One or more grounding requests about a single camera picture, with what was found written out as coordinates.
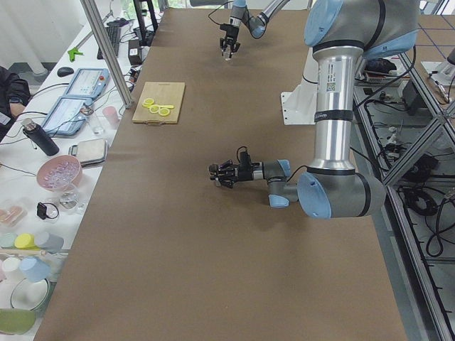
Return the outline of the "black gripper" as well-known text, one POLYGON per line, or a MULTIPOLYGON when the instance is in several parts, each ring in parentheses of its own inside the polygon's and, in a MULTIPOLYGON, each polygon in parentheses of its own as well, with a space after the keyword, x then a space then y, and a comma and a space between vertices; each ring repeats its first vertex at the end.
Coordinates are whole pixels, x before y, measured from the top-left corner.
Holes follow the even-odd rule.
POLYGON ((219 27, 225 32, 225 37, 219 38, 221 55, 224 56, 226 52, 226 43, 233 43, 231 45, 231 56, 233 56, 240 48, 240 43, 237 42, 239 27, 229 23, 222 23, 219 27))
POLYGON ((246 182, 253 180, 263 180, 264 170, 262 162, 254 162, 251 164, 240 164, 238 167, 232 160, 218 164, 218 174, 212 176, 212 181, 216 187, 233 188, 236 182, 246 182), (228 173, 235 173, 237 167, 237 176, 228 173))

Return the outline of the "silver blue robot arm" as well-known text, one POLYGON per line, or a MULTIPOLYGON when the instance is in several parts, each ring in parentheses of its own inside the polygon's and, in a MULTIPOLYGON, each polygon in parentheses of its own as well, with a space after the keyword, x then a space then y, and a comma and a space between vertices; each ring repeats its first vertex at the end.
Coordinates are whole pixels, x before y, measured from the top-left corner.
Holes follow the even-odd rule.
POLYGON ((238 163, 209 167, 210 179, 228 188, 263 179, 272 207, 298 202, 312 218, 377 212, 385 201, 383 184, 358 173, 350 161, 356 65, 412 48, 418 17, 417 1, 317 1, 304 29, 305 44, 318 65, 314 159, 291 183, 288 161, 252 162, 247 149, 240 148, 238 163))
POLYGON ((281 10, 289 0, 274 0, 261 11, 257 16, 253 16, 246 1, 233 1, 229 21, 219 25, 220 30, 225 32, 225 37, 220 38, 220 49, 225 60, 230 60, 240 47, 237 41, 240 26, 243 23, 254 39, 260 39, 271 18, 281 10))

